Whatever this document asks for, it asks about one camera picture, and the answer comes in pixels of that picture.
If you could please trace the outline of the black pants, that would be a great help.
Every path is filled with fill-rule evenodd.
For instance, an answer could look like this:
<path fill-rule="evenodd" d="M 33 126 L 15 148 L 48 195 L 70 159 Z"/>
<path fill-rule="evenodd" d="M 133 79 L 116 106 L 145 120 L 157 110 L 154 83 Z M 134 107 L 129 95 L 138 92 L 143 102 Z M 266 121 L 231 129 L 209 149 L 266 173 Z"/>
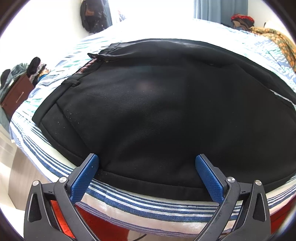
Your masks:
<path fill-rule="evenodd" d="M 116 43 L 90 54 L 37 108 L 33 122 L 96 180 L 148 196 L 209 200 L 205 154 L 226 176 L 266 192 L 295 174 L 295 92 L 226 49 L 191 40 Z"/>

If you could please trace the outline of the red fleece garment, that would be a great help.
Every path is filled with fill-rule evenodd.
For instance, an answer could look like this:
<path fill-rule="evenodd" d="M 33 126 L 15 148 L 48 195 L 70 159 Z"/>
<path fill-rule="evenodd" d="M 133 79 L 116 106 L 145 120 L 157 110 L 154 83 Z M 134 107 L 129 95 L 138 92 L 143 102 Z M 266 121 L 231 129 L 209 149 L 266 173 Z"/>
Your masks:
<path fill-rule="evenodd" d="M 275 233 L 283 224 L 292 206 L 295 204 L 295 198 L 291 199 L 283 208 L 271 215 L 271 232 Z M 133 232 L 126 228 L 113 225 L 93 214 L 78 208 L 79 213 L 85 222 L 100 240 L 191 240 L 191 238 L 181 237 L 162 237 L 158 235 L 145 235 L 143 233 Z"/>

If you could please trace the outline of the brown wooden nightstand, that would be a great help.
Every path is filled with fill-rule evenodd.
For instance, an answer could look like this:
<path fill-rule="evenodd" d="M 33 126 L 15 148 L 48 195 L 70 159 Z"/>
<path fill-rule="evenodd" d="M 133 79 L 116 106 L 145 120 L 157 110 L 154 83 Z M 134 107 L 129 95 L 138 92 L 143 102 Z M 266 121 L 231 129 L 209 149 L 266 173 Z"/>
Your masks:
<path fill-rule="evenodd" d="M 28 98 L 30 92 L 34 89 L 26 73 L 12 83 L 8 92 L 1 98 L 1 107 L 7 118 L 11 119 L 16 109 Z"/>

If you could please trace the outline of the clothes pile on nightstand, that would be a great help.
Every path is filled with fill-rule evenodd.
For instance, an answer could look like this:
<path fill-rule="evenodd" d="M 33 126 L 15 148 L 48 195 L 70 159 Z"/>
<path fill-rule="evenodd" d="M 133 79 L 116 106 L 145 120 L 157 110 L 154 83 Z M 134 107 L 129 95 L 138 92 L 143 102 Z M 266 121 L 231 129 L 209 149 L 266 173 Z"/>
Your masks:
<path fill-rule="evenodd" d="M 1 89 L 8 87 L 12 81 L 16 81 L 23 74 L 29 78 L 30 83 L 35 87 L 37 83 L 51 70 L 39 57 L 32 59 L 30 64 L 21 63 L 12 69 L 7 69 L 1 74 Z"/>

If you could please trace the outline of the orange floral blanket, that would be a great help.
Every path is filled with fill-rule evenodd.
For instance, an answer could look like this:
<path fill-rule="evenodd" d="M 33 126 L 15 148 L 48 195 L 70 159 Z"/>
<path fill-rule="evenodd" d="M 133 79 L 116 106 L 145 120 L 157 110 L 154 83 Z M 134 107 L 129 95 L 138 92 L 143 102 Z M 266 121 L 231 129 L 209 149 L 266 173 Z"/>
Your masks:
<path fill-rule="evenodd" d="M 289 65 L 295 72 L 295 44 L 285 34 L 271 28 L 258 27 L 250 27 L 249 32 L 255 35 L 267 37 L 273 41 L 279 47 L 283 55 L 286 57 Z"/>

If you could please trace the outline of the red black hat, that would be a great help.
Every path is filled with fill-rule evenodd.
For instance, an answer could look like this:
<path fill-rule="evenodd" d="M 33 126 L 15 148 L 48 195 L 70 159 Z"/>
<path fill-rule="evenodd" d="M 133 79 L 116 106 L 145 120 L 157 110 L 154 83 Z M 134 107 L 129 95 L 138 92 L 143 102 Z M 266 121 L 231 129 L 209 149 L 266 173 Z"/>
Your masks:
<path fill-rule="evenodd" d="M 247 15 L 235 14 L 231 17 L 233 28 L 247 31 L 254 26 L 254 19 Z"/>

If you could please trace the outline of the blue curtain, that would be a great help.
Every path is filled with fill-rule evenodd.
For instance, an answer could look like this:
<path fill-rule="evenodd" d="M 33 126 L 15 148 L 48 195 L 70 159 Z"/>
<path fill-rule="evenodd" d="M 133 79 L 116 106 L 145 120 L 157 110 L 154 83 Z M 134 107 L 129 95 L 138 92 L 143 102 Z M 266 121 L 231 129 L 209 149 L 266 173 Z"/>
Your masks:
<path fill-rule="evenodd" d="M 195 0 L 194 18 L 231 25 L 235 14 L 247 15 L 248 0 Z"/>

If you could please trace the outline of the dark hanging clothes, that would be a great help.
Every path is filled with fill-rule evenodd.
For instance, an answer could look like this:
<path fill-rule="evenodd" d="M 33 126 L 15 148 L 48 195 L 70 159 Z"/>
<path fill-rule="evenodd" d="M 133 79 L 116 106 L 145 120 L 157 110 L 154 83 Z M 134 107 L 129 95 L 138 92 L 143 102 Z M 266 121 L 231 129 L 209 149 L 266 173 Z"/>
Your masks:
<path fill-rule="evenodd" d="M 112 25 L 108 1 L 85 0 L 80 6 L 82 27 L 91 34 L 99 33 Z"/>

